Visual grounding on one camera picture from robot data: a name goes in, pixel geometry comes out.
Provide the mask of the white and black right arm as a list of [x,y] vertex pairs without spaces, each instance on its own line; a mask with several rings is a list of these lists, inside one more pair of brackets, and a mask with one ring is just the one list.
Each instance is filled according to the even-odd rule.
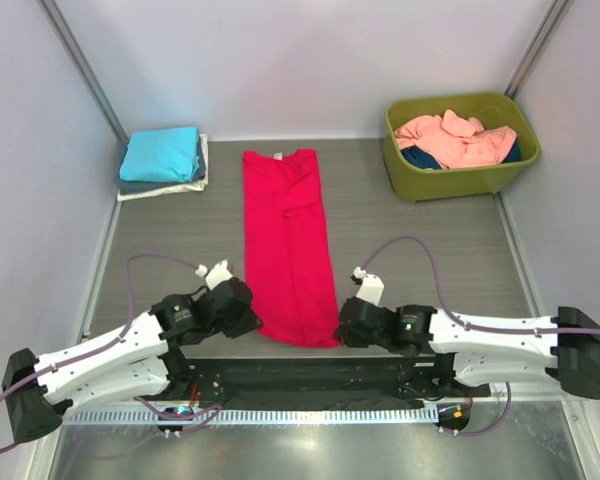
[[455,382],[556,382],[573,396],[600,400],[600,325],[582,310],[498,318],[405,305],[395,310],[358,297],[340,310],[336,339],[350,348],[379,346],[405,358],[450,355]]

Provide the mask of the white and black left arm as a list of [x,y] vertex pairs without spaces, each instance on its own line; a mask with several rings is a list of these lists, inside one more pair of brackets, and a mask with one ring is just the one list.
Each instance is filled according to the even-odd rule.
[[168,295],[130,324],[80,345],[44,355],[28,348],[13,353],[2,389],[14,443],[38,440],[98,405],[183,398],[194,382],[183,347],[258,329],[252,301],[250,288],[232,277]]

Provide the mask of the red t shirt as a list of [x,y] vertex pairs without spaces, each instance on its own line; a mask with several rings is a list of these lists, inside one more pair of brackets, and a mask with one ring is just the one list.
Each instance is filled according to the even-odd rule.
[[339,310],[317,153],[243,154],[244,267],[260,334],[333,348]]

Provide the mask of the olive green plastic bin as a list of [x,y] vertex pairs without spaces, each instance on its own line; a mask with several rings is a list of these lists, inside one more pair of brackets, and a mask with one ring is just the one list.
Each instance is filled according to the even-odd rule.
[[[409,164],[400,153],[394,131],[422,115],[454,111],[462,118],[477,118],[485,129],[508,126],[518,136],[521,160],[490,167],[422,170]],[[418,202],[477,194],[494,194],[508,186],[518,173],[540,154],[540,144],[517,104],[495,92],[468,93],[396,101],[385,114],[388,134],[383,141],[383,159],[396,195]]]

